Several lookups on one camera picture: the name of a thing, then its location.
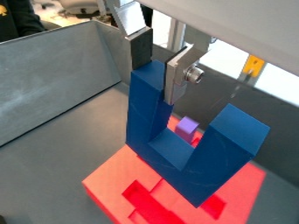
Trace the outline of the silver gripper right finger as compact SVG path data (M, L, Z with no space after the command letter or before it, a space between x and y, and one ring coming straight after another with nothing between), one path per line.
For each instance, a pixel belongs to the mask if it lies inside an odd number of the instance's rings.
M188 29L184 34L185 46L165 61L164 101L168 105L183 97L187 85L201 81L204 71L197 67L200 57L208 52L211 35L203 31Z

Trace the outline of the black-padded gripper left finger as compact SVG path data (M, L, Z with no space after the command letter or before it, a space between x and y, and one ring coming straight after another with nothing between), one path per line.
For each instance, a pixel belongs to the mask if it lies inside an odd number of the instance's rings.
M145 25L141 6L136 0L107 0L107 7L129 42L132 69L136 70L151 62L153 30Z

